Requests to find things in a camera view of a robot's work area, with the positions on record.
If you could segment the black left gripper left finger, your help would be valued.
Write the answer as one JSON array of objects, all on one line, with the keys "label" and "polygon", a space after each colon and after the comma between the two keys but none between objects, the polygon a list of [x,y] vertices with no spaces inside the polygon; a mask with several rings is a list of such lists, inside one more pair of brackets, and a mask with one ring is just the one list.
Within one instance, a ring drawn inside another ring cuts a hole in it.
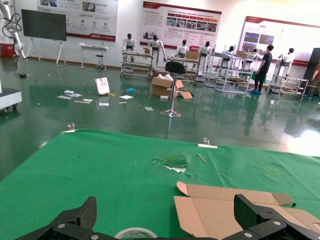
[{"label": "black left gripper left finger", "polygon": [[114,240],[93,230],[97,221],[97,198],[90,196],[80,207],[62,211],[49,224],[18,237],[19,240]]}]

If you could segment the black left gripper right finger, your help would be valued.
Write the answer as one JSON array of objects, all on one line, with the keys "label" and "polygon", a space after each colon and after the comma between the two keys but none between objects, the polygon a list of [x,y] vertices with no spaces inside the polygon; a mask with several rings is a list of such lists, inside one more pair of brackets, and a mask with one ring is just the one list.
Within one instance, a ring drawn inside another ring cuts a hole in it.
[{"label": "black left gripper right finger", "polygon": [[271,207],[250,202],[236,194],[233,213],[242,230],[227,236],[226,240],[318,240],[320,234],[285,219]]}]

